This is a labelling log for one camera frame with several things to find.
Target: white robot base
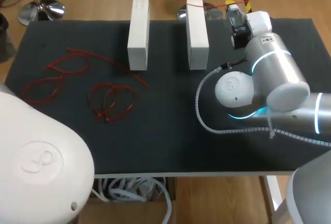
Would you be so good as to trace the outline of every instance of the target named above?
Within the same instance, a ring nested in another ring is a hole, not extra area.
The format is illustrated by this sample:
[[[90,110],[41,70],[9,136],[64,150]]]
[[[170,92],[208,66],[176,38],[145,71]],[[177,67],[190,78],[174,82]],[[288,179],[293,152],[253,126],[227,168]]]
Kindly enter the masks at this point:
[[[16,96],[0,92],[0,101],[0,223],[68,223],[93,186],[87,145]]]

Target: black mat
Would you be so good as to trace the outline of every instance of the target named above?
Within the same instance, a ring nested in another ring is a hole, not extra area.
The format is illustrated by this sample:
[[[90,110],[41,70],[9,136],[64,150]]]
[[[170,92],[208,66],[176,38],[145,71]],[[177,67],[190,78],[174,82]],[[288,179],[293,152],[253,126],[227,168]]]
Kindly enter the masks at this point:
[[[269,133],[214,135],[197,121],[194,96],[208,71],[235,62],[244,50],[234,51],[227,22],[207,23],[207,71],[189,71],[185,24],[151,21],[148,71],[139,72],[150,89],[132,76],[99,59],[85,74],[67,76],[60,93],[49,103],[32,105],[75,130],[91,150],[96,174],[141,172],[290,171],[323,154],[326,147]],[[331,62],[311,20],[276,19],[279,34],[295,58],[312,92],[331,93]],[[58,75],[44,71],[66,48],[88,50],[127,66],[128,21],[59,21],[33,23],[21,42],[6,84],[19,96],[34,80]],[[236,70],[248,72],[248,64]],[[218,77],[201,92],[201,115],[216,129],[238,127],[214,95]],[[123,119],[105,124],[94,120],[87,94],[96,83],[128,84],[138,92],[138,102]],[[32,97],[40,97],[37,91]],[[331,140],[330,136],[309,135]]]

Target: yellow black hazard tape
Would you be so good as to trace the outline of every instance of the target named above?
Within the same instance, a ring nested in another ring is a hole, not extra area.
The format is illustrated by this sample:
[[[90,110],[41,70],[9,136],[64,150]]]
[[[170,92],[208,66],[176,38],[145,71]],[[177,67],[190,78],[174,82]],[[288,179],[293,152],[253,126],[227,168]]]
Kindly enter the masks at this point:
[[[252,13],[252,7],[250,5],[249,0],[244,0],[244,2],[245,2],[246,13]]]

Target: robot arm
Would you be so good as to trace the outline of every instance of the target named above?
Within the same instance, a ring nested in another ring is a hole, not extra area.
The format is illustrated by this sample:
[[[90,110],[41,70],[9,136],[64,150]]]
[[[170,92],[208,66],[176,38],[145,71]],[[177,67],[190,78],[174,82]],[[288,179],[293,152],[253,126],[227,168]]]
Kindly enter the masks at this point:
[[[0,223],[68,223],[85,205],[94,181],[87,145],[3,84],[0,102]]]
[[[331,132],[331,94],[310,93],[309,85],[281,38],[271,33],[268,13],[227,6],[234,48],[245,47],[251,75],[231,71],[215,87],[230,117],[248,126]]]

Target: red string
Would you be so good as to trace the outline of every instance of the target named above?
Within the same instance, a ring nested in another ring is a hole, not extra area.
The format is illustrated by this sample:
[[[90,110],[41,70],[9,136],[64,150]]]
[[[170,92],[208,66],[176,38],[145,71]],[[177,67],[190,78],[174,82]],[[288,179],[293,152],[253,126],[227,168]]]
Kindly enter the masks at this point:
[[[106,94],[105,94],[105,96],[104,96],[104,99],[103,99],[103,108],[105,108],[105,103],[106,103],[106,98],[107,98],[107,96],[109,96],[113,91],[116,91],[117,89],[128,89],[128,90],[130,90],[131,92],[132,92],[132,95],[133,95],[133,101],[135,102],[135,100],[136,100],[136,95],[135,95],[135,93],[134,93],[134,90],[130,87],[130,86],[128,86],[128,85],[117,85],[117,86],[114,86],[114,87],[112,87]],[[113,116],[113,117],[111,117],[111,118],[109,118],[109,117],[107,117],[106,116],[106,114],[107,114],[107,112],[105,112],[104,114],[105,114],[105,117],[106,117],[106,122],[111,122],[111,121],[114,121],[114,120],[116,120],[116,119],[118,119],[118,118],[121,118],[122,116],[124,116],[126,113],[128,113],[128,112],[130,112],[131,110],[132,110],[132,108],[133,108],[133,103],[126,109],[126,110],[124,110],[123,112],[121,112],[121,113],[119,113],[119,114],[117,114],[117,115],[115,115],[115,116]]]
[[[25,98],[26,93],[27,93],[27,92],[28,92],[33,86],[35,86],[35,85],[37,85],[37,84],[40,84],[40,83],[45,83],[45,82],[47,82],[47,81],[58,81],[58,85],[57,85],[56,89],[51,93],[50,96],[48,96],[48,97],[46,97],[46,98],[44,98],[44,99],[41,99],[41,100],[37,100],[37,101],[36,101],[36,100],[28,100],[28,99]],[[24,100],[25,100],[27,103],[34,103],[34,104],[45,103],[45,102],[51,100],[51,99],[56,95],[56,93],[57,93],[57,92],[59,91],[59,89],[60,89],[61,84],[62,84],[62,76],[59,76],[58,78],[44,78],[44,79],[40,79],[40,80],[37,80],[37,81],[34,81],[34,82],[28,84],[28,85],[24,88],[24,91],[23,91],[23,94],[22,94],[22,95],[23,95]]]
[[[78,71],[65,71],[65,70],[61,70],[61,69],[58,69],[58,68],[54,67],[54,65],[56,65],[57,63],[59,63],[63,60],[66,60],[68,58],[73,58],[73,57],[84,57],[84,58],[86,58],[86,60],[87,60],[86,66],[83,69],[78,70]],[[47,69],[54,69],[58,72],[61,72],[62,74],[79,74],[79,73],[85,72],[88,69],[89,65],[90,65],[89,58],[85,54],[71,53],[71,54],[65,55],[64,57],[61,57],[61,58],[55,60],[54,62],[52,62],[49,66],[47,66],[46,70]]]
[[[39,104],[39,103],[45,103],[47,101],[49,101],[50,99],[52,99],[58,92],[59,92],[59,89],[62,85],[62,81],[63,81],[63,75],[66,75],[66,74],[79,74],[79,73],[83,73],[85,72],[89,66],[90,66],[90,59],[86,56],[86,55],[92,55],[94,57],[98,57],[98,58],[101,58],[113,65],[115,65],[116,67],[120,68],[121,70],[125,71],[126,73],[132,75],[136,80],[138,80],[141,84],[143,84],[145,87],[149,88],[148,84],[145,83],[141,78],[139,78],[138,76],[136,76],[134,73],[132,73],[130,70],[128,70],[127,68],[125,68],[123,65],[115,62],[114,60],[110,59],[110,58],[107,58],[107,57],[103,57],[101,55],[98,55],[98,54],[95,54],[95,53],[92,53],[92,52],[87,52],[87,51],[79,51],[77,49],[74,49],[74,48],[68,48],[67,49],[68,51],[75,51],[76,53],[72,53],[72,54],[68,54],[64,57],[61,57],[59,59],[57,59],[56,61],[52,62],[47,68],[47,69],[54,69],[58,72],[61,72],[62,75],[57,77],[57,78],[44,78],[44,79],[40,79],[40,80],[37,80],[37,81],[34,81],[30,84],[28,84],[24,91],[23,91],[23,98],[24,100],[27,102],[27,103],[34,103],[34,104]],[[80,57],[84,57],[85,59],[87,59],[87,64],[86,66],[81,69],[81,70],[78,70],[78,71],[66,71],[66,70],[61,70],[57,67],[55,67],[55,65],[61,61],[64,61],[66,59],[69,59],[69,58],[73,58],[73,57],[76,57],[76,56],[80,56]],[[27,92],[34,86],[38,85],[38,84],[41,84],[41,83],[45,83],[47,81],[58,81],[58,85],[56,87],[56,89],[51,93],[50,96],[42,99],[42,100],[29,100],[29,99],[26,99],[26,94]],[[110,87],[110,89],[106,92],[106,94],[104,95],[104,98],[103,98],[103,106],[102,106],[102,112],[98,111],[97,108],[94,108],[91,104],[91,97],[92,97],[92,93],[95,92],[97,89],[101,88],[101,87]],[[133,108],[133,103],[126,109],[124,110],[123,112],[115,115],[115,116],[111,116],[111,117],[108,117],[107,114],[111,111],[111,109],[115,106],[115,101],[112,102],[112,104],[106,108],[106,98],[113,92],[116,93],[116,97],[118,96],[118,91],[120,89],[127,89],[129,91],[132,92],[132,95],[133,95],[133,100],[135,101],[136,99],[136,95],[135,95],[135,92],[134,90],[128,86],[128,85],[113,85],[112,83],[99,83],[99,84],[96,84],[92,87],[92,89],[90,90],[90,92],[88,93],[88,96],[87,96],[87,101],[90,103],[90,106],[92,108],[92,110],[97,114],[96,116],[96,119],[99,119],[101,117],[105,117],[106,118],[106,122],[110,122],[110,121],[114,121],[118,118],[121,118],[122,116],[124,116],[126,113],[130,112]]]
[[[115,101],[108,108],[105,108],[104,104],[103,104],[103,111],[102,112],[99,112],[97,108],[94,108],[92,106],[92,104],[91,104],[92,93],[95,92],[97,89],[99,89],[101,87],[113,88],[114,85],[112,83],[99,83],[99,84],[94,85],[91,88],[91,90],[89,91],[88,96],[87,96],[87,101],[90,102],[92,110],[97,114],[96,119],[99,119],[99,118],[105,116],[109,112],[109,110],[115,105]]]
[[[222,4],[222,5],[216,5],[216,6],[199,6],[199,5],[195,5],[195,4],[190,4],[190,3],[187,3],[186,1],[183,1],[183,0],[174,0],[175,2],[179,2],[179,3],[182,3],[182,4],[187,4],[189,6],[193,6],[193,7],[200,7],[200,8],[221,8],[221,7],[225,7],[226,4]],[[239,1],[239,2],[234,2],[233,4],[242,4],[242,3],[247,3],[248,1]]]
[[[77,50],[77,49],[74,49],[74,48],[70,48],[68,47],[67,48],[68,51],[72,51],[72,52],[79,52],[79,53],[84,53],[84,54],[88,54],[88,55],[91,55],[91,56],[94,56],[94,57],[98,57],[100,59],[103,59],[105,61],[108,61],[109,63],[117,66],[118,68],[120,68],[121,70],[125,71],[126,73],[130,74],[131,76],[133,76],[135,79],[137,79],[141,84],[143,84],[146,88],[149,88],[149,85],[147,83],[145,83],[140,77],[138,77],[137,75],[135,75],[134,73],[132,73],[130,70],[128,70],[127,68],[125,68],[123,65],[115,62],[114,60],[110,59],[110,58],[107,58],[107,57],[104,57],[104,56],[101,56],[101,55],[98,55],[98,54],[95,54],[93,52],[87,52],[87,51],[80,51],[80,50]]]

